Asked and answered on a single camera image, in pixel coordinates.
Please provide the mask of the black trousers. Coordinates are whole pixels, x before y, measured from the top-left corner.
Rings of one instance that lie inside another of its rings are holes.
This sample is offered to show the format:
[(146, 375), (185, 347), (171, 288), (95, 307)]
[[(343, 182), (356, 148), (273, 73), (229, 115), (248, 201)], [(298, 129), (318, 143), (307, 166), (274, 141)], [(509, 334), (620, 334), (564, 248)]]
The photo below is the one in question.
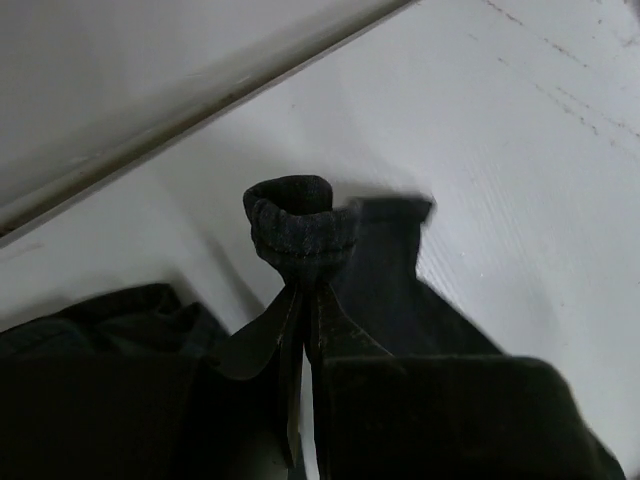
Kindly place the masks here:
[(168, 202), (107, 191), (2, 252), (3, 359), (184, 357), (214, 367), (313, 357), (323, 328), (349, 357), (497, 356), (500, 349), (417, 275), (421, 195), (335, 206), (316, 175), (243, 195), (240, 249), (272, 291), (253, 296), (225, 251)]

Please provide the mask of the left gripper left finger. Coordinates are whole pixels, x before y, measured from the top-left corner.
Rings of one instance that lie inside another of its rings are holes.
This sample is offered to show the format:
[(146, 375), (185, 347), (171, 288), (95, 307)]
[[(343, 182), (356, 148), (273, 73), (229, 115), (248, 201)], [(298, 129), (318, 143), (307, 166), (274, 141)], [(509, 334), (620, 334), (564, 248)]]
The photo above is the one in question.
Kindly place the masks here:
[(290, 291), (235, 334), (165, 283), (1, 335), (5, 479), (299, 479)]

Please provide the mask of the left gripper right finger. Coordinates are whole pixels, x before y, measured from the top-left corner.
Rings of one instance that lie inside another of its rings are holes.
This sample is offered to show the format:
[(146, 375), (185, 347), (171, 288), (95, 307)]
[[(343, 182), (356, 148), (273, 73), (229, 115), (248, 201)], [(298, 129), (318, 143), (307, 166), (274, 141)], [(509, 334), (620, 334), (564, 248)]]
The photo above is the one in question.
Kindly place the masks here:
[(324, 479), (620, 479), (550, 364), (395, 356), (329, 286), (309, 303), (316, 456)]

